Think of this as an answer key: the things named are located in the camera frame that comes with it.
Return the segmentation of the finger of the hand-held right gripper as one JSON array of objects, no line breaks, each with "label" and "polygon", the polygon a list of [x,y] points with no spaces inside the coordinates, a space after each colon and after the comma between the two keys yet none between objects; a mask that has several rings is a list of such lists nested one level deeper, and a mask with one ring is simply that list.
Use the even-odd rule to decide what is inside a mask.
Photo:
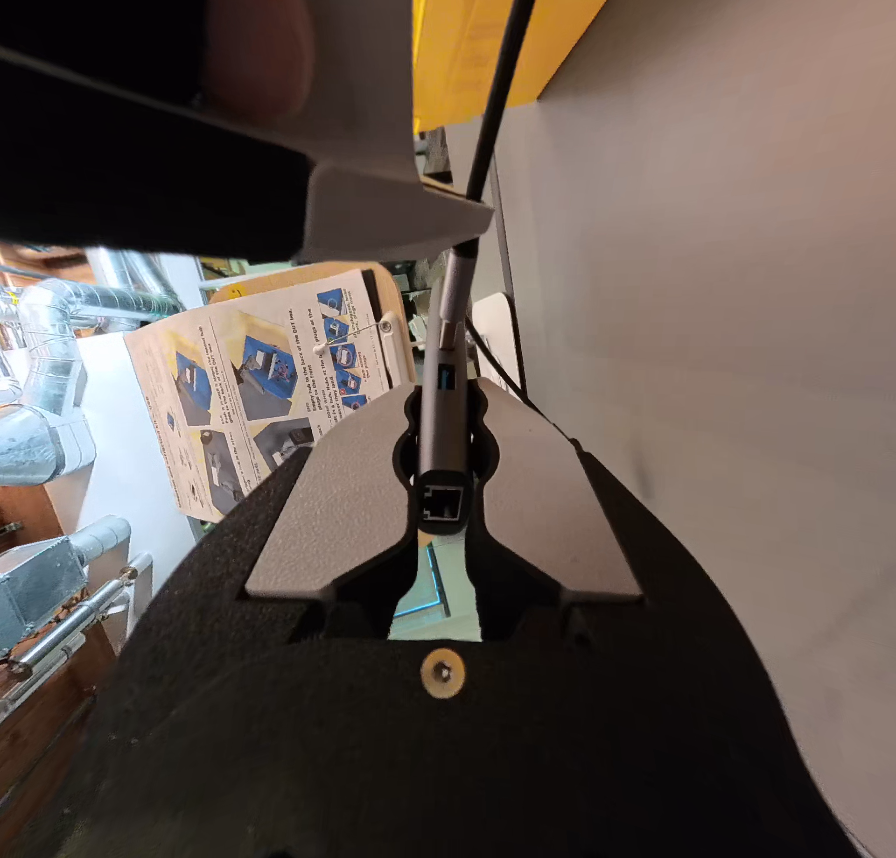
[{"label": "finger of the hand-held right gripper", "polygon": [[493,216],[488,204],[419,177],[318,165],[308,182],[297,264],[430,258],[481,236]]}]

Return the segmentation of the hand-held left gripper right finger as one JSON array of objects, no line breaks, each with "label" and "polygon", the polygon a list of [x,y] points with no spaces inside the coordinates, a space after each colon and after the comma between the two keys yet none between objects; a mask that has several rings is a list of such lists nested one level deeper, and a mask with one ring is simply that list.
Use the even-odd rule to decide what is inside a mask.
[{"label": "hand-held left gripper right finger", "polygon": [[483,617],[643,597],[573,443],[487,379],[472,387],[480,472],[468,574]]}]

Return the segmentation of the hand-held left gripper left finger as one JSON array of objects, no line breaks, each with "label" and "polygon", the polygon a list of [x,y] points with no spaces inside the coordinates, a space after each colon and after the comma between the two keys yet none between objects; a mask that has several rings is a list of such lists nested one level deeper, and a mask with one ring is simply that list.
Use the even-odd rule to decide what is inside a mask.
[{"label": "hand-held left gripper left finger", "polygon": [[417,396],[411,384],[395,387],[311,449],[248,575],[248,597],[395,612],[418,573],[416,502],[401,463]]}]

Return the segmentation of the grey slim USB hub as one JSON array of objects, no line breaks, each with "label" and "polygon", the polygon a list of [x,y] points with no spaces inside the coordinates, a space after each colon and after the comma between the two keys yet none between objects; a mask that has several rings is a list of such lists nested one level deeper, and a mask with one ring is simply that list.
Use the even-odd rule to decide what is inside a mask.
[{"label": "grey slim USB hub", "polygon": [[432,288],[427,320],[413,484],[418,527],[433,536],[461,532],[473,502],[465,333],[455,326],[450,346],[441,346],[443,291],[439,279]]}]

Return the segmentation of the black USB cable grey plug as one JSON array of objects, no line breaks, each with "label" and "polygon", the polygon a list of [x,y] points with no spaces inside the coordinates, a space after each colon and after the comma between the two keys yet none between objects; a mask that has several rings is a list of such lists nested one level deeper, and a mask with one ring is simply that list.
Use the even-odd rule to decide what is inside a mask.
[{"label": "black USB cable grey plug", "polygon": [[[484,194],[512,80],[535,4],[536,0],[513,0],[511,4],[465,193],[466,199],[475,203],[480,203]],[[477,257],[478,237],[456,244],[450,253],[442,280],[440,350],[454,351],[456,348],[457,332],[465,319]]]}]

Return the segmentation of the yellow plastic bin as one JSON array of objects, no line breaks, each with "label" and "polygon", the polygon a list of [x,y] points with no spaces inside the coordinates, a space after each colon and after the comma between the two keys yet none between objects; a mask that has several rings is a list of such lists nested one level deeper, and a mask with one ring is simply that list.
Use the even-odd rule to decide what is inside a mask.
[{"label": "yellow plastic bin", "polygon": [[[413,1],[413,128],[485,111],[513,0]],[[508,97],[536,101],[608,0],[537,0]]]}]

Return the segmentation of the person's right hand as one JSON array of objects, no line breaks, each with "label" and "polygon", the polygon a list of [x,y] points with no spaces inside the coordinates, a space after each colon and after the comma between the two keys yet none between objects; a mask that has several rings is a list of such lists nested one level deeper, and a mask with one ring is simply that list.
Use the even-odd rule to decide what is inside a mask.
[{"label": "person's right hand", "polygon": [[203,102],[271,126],[308,99],[315,38],[305,0],[206,0]]}]

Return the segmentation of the printed instruction poster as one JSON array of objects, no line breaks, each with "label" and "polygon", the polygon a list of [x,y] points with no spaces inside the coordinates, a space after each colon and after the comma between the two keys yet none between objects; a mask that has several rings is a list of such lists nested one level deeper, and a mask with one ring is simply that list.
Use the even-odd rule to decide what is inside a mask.
[{"label": "printed instruction poster", "polygon": [[218,523],[298,449],[395,387],[357,269],[125,337],[178,510]]}]

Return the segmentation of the white rounded board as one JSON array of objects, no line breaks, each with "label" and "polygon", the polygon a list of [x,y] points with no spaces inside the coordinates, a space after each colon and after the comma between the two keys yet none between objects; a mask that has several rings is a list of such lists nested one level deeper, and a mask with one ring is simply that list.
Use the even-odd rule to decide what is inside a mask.
[{"label": "white rounded board", "polygon": [[509,297],[504,292],[482,297],[472,304],[469,317],[487,349],[523,390],[521,352]]}]

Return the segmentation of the cluster of silver insulated pipes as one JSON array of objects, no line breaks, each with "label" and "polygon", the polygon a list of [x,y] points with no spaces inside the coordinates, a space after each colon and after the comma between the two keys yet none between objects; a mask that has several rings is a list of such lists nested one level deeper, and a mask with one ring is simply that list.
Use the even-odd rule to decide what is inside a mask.
[{"label": "cluster of silver insulated pipes", "polygon": [[2,292],[2,322],[16,324],[28,374],[16,399],[2,398],[1,484],[39,486],[90,466],[95,439],[81,408],[87,372],[76,331],[133,330],[185,309],[160,260],[133,250],[90,248],[111,283],[44,278]]}]

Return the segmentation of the foil-wrapped air duct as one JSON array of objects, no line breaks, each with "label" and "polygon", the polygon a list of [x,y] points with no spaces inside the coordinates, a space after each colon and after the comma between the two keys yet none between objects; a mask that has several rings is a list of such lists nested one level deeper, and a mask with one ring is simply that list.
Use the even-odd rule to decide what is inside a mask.
[{"label": "foil-wrapped air duct", "polygon": [[1,555],[1,656],[43,628],[88,583],[92,561],[131,535],[121,516],[104,516],[70,534],[19,545]]}]

